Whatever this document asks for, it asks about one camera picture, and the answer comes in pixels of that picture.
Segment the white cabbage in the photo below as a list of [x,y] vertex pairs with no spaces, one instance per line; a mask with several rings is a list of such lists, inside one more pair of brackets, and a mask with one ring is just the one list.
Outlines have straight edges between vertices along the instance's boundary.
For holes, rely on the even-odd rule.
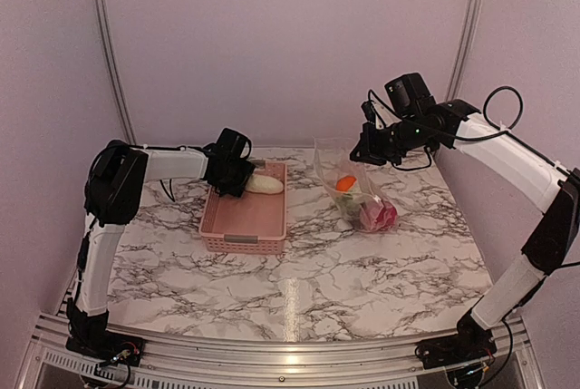
[[346,219],[358,219],[365,201],[366,195],[364,193],[348,190],[341,193],[336,204]]
[[281,180],[263,174],[252,174],[245,186],[246,192],[266,195],[279,194],[284,189],[285,184]]

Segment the clear zip top bag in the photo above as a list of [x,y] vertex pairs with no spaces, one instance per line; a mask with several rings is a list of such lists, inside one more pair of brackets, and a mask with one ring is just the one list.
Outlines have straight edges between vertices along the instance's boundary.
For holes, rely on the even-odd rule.
[[393,229],[397,209],[370,179],[361,163],[350,160],[354,140],[314,140],[314,171],[342,219],[366,233]]

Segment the orange pepper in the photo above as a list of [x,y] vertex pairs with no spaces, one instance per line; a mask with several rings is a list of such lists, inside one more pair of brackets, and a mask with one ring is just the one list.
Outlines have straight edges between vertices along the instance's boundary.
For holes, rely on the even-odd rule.
[[335,185],[335,189],[340,192],[348,192],[352,190],[357,184],[357,179],[352,175],[347,175],[340,178]]

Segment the red pepper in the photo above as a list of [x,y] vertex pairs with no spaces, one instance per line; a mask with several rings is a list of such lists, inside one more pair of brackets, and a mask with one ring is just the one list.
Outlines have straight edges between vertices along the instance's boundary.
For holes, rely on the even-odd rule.
[[394,226],[397,217],[397,209],[390,202],[384,201],[376,213],[375,226],[377,229],[389,229]]
[[384,225],[383,207],[361,207],[359,211],[360,230],[364,232],[375,232]]

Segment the red pepper front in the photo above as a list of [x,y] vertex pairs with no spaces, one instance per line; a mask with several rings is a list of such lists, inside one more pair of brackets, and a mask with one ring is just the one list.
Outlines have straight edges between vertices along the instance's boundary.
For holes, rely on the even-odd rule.
[[377,229],[389,229],[394,226],[397,217],[397,209],[390,202],[384,201],[376,213],[375,226]]

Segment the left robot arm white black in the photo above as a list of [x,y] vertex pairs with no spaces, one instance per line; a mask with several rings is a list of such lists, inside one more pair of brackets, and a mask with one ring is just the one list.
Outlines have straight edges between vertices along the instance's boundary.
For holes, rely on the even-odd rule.
[[85,231],[77,256],[77,282],[67,305],[71,335],[96,357],[113,351],[107,330],[107,292],[114,255],[135,218],[149,181],[205,181],[220,195],[241,197],[255,166],[252,142],[224,129],[204,147],[147,147],[113,140],[97,154],[84,187]]

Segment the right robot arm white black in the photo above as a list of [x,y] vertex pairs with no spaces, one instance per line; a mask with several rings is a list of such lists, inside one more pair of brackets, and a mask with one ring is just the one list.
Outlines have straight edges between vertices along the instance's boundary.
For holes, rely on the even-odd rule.
[[371,100],[351,160],[371,165],[401,164],[408,151],[443,145],[460,151],[511,183],[542,213],[518,256],[495,285],[460,319],[449,352],[467,360],[484,345],[484,332],[521,306],[559,269],[579,230],[579,171],[551,165],[517,142],[509,130],[488,124],[462,100],[429,106],[417,116],[385,125]]

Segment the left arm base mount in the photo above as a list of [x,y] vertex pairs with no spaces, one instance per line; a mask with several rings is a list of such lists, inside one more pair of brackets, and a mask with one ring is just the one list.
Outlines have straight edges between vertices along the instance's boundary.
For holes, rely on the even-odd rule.
[[66,348],[110,364],[114,356],[127,350],[129,356],[126,361],[130,366],[138,366],[145,344],[144,339],[112,332],[107,329],[107,325],[107,314],[99,316],[82,314],[80,317],[71,318]]

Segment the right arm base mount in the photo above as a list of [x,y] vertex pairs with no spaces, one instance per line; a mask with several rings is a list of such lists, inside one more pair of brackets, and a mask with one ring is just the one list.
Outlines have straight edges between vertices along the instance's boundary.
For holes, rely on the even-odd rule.
[[421,340],[415,348],[424,369],[457,365],[492,356],[497,352],[492,331],[484,330],[470,313],[457,323],[457,333]]

